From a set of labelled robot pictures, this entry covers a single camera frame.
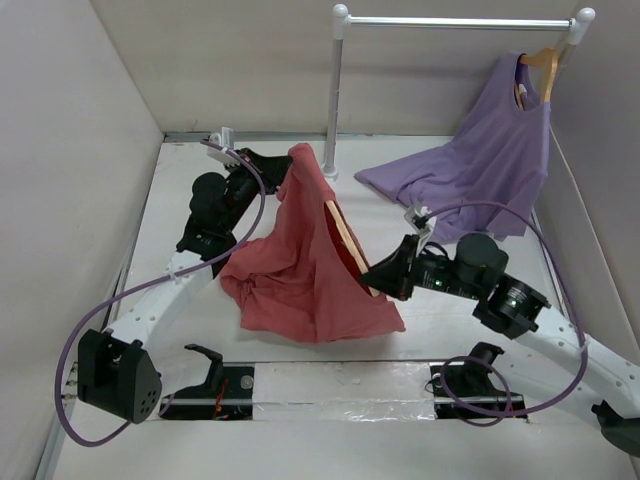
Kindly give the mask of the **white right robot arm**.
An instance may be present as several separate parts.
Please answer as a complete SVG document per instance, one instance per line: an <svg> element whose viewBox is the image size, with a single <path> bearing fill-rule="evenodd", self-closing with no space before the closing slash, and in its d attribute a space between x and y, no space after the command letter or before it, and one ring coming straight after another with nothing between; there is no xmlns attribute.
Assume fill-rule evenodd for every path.
<svg viewBox="0 0 640 480"><path fill-rule="evenodd" d="M366 286L407 300L425 288L475 301L473 317L581 380L575 412L595 424L619 450L639 454L639 368L578 328L546 297L506 274L508 255L488 236L468 234L454 257L419 251L407 235L390 256L359 278Z"/></svg>

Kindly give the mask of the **red t shirt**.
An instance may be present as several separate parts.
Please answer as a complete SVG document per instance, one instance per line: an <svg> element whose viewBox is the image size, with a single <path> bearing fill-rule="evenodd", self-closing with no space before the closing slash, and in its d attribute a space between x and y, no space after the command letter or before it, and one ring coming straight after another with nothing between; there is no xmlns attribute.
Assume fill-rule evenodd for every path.
<svg viewBox="0 0 640 480"><path fill-rule="evenodd" d="M273 230L234 252L219 274L242 328L314 344L404 331L394 302L369 296L339 260L323 208L339 204L312 147L298 144L289 155Z"/></svg>

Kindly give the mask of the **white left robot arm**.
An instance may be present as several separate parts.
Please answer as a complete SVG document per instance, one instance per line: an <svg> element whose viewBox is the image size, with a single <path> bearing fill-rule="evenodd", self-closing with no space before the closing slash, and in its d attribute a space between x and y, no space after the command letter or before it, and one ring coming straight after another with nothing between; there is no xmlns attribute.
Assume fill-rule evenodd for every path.
<svg viewBox="0 0 640 480"><path fill-rule="evenodd" d="M216 147L227 174L196 178L190 214L167 266L167 280L145 291L108 328L87 331L78 343L78 398L93 407L139 424L162 398L185 388L212 396L222 387L222 357L195 343L184 360L164 360L159 338L211 283L239 247L233 234L254 200L277 192L292 163L288 155L262 156L244 148Z"/></svg>

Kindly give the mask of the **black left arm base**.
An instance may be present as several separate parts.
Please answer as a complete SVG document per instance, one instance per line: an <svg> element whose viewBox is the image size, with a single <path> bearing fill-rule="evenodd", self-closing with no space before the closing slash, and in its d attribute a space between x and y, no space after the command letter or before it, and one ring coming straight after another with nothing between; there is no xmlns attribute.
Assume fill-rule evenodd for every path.
<svg viewBox="0 0 640 480"><path fill-rule="evenodd" d="M219 352L196 344L184 349L208 360L207 376L201 384L165 397L158 416L163 420L252 420L255 365L225 363Z"/></svg>

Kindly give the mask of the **light wooden hanger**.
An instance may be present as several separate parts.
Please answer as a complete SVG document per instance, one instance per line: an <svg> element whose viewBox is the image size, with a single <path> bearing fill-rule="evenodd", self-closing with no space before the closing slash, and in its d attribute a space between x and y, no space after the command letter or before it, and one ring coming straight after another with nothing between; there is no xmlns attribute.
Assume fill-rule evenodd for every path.
<svg viewBox="0 0 640 480"><path fill-rule="evenodd" d="M369 271L369 264L337 203L327 200L323 208L331 242L347 273L369 296L373 298L379 296L378 290L358 282L360 276Z"/></svg>

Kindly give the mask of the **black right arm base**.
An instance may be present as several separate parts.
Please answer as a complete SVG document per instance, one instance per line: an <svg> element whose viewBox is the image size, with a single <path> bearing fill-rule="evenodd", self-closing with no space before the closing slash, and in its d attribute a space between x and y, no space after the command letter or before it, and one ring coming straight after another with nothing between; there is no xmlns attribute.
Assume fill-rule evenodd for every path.
<svg viewBox="0 0 640 480"><path fill-rule="evenodd" d="M477 427L494 426L498 422L495 417L463 409L454 402L441 385L441 370L441 362L432 364L431 378L424 386L424 390L433 395L437 419L457 419ZM447 368L445 380L455 395L476 408L492 412L513 412L525 408L523 396L514 391L511 392L511 403L508 403L505 392L492 383L491 372L475 362L469 360L451 362Z"/></svg>

